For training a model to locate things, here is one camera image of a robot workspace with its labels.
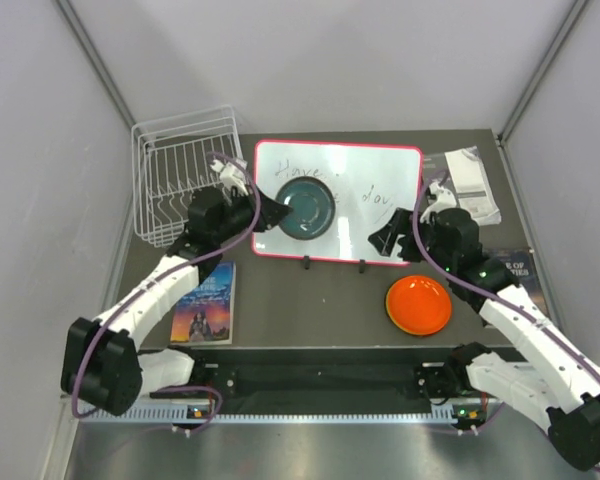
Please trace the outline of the dark teal plate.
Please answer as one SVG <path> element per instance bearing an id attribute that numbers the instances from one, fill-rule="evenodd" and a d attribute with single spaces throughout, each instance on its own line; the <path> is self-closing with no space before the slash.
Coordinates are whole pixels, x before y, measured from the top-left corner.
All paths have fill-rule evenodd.
<path id="1" fill-rule="evenodd" d="M 286 182 L 278 190 L 275 200 L 291 209 L 279 227 L 296 240 L 320 237 L 335 218 L 336 202 L 331 190 L 314 177 L 297 177 Z"/>

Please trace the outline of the orange plate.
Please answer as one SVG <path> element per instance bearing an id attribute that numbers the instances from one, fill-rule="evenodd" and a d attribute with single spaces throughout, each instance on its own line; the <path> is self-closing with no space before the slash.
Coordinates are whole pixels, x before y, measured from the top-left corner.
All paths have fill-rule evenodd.
<path id="1" fill-rule="evenodd" d="M 452 316 L 450 295 L 434 279 L 409 275 L 395 281 L 385 296 L 391 322 L 413 336 L 430 336 L 443 330 Z"/>

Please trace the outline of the lime green plate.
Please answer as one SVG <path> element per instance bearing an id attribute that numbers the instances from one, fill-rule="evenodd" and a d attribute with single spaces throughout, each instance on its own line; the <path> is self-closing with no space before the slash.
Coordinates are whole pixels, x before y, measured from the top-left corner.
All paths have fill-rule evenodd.
<path id="1" fill-rule="evenodd" d="M 429 336 L 442 330 L 451 317 L 448 296 L 419 290 L 390 290 L 385 310 L 391 323 L 413 336 Z"/>

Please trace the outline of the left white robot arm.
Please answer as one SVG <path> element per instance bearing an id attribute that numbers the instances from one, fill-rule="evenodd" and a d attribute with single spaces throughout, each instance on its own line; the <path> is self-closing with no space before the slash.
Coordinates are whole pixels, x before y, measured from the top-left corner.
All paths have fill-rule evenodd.
<path id="1" fill-rule="evenodd" d="M 151 330 L 219 265 L 223 253 L 251 232 L 278 226 L 292 209 L 259 189 L 225 196 L 216 187 L 192 195 L 188 219 L 151 273 L 121 301 L 94 319 L 78 318 L 68 330 L 61 388 L 76 417 L 79 404 L 120 416 L 144 395 L 182 388 L 195 361 L 170 348 L 142 354 Z"/>

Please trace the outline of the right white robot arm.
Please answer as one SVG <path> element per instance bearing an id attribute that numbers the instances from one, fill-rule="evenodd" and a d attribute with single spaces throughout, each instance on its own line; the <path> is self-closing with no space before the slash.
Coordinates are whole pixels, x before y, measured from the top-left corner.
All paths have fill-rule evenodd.
<path id="1" fill-rule="evenodd" d="M 566 338 L 518 278 L 480 241 L 480 228 L 458 207 L 419 215 L 397 209 L 368 237 L 382 256 L 394 248 L 407 262 L 425 261 L 454 295 L 499 330 L 530 364 L 524 371 L 473 342 L 455 348 L 445 367 L 461 388 L 497 397 L 547 437 L 580 471 L 600 465 L 600 367 Z"/>

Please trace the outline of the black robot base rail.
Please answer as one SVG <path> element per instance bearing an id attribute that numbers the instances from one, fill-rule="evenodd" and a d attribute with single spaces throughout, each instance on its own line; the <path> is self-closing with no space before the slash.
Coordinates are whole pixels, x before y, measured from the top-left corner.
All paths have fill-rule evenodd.
<path id="1" fill-rule="evenodd" d="M 224 413 L 409 413 L 470 389 L 458 368 L 487 352 L 453 348 L 186 349 L 195 361 L 187 385 L 219 391 Z"/>

